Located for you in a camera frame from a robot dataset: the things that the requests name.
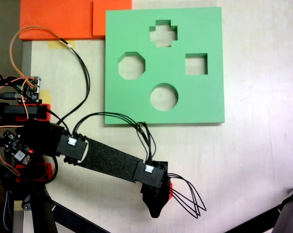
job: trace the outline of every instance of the circular hole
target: circular hole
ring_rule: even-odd
[[[152,106],[160,111],[168,111],[174,108],[179,95],[174,86],[168,83],[161,83],[151,93]]]

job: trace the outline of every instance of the octagonal hole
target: octagonal hole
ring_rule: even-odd
[[[138,52],[125,52],[118,60],[118,73],[126,80],[136,80],[145,72],[145,59]]]
[[[178,99],[177,90],[168,83],[161,83],[155,86],[151,93],[151,104],[160,111],[171,110],[176,106]]]

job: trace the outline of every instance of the white connector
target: white connector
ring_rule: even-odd
[[[153,166],[146,165],[145,171],[147,171],[149,173],[153,173],[153,170],[154,170],[154,167]]]
[[[68,144],[70,144],[72,146],[75,146],[76,145],[76,142],[77,142],[77,139],[72,138],[72,137],[69,137]]]

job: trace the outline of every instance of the metal frame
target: metal frame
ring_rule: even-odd
[[[293,190],[282,204],[227,231],[226,233],[293,233]]]

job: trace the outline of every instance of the circuit board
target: circuit board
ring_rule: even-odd
[[[8,154],[27,165],[31,160],[31,150],[27,146],[22,145],[12,132],[6,131],[3,136],[4,138],[0,138],[0,147]]]
[[[39,89],[40,89],[40,81],[41,81],[41,78],[36,76],[36,77],[33,77],[35,79],[30,79],[29,82],[31,84],[34,85],[34,88],[31,88],[27,83],[24,85],[23,87],[23,91],[25,92],[26,95],[28,95],[29,97],[31,97],[32,100],[34,100],[36,103],[42,103],[42,100],[39,99]],[[18,103],[22,103],[22,99],[18,99],[17,100]]]

